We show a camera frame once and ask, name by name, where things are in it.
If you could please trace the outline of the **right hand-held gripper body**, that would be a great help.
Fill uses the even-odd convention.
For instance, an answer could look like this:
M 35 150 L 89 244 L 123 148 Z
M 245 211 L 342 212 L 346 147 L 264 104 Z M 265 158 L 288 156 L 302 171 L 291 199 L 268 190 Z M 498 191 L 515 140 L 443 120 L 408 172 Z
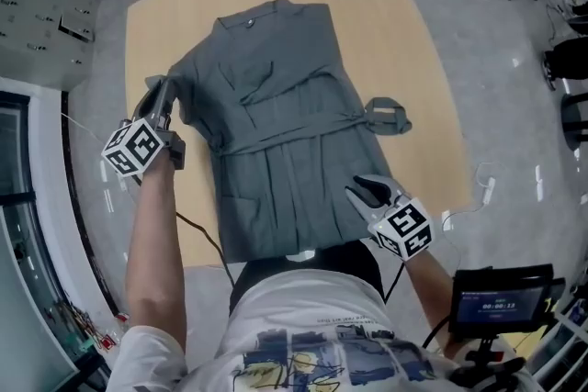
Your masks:
M 431 218 L 422 202 L 414 197 L 388 207 L 376 220 L 367 225 L 380 248 L 386 249 L 403 262 L 427 250 L 435 241 Z

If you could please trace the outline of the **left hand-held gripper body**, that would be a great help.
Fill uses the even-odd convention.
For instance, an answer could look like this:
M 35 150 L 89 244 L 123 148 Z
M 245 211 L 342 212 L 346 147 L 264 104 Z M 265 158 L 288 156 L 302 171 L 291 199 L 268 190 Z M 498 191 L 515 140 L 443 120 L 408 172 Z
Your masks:
M 167 149 L 175 169 L 183 170 L 186 144 L 170 124 L 170 112 L 124 119 L 108 139 L 101 157 L 117 174 L 130 177 L 143 174 L 161 150 Z

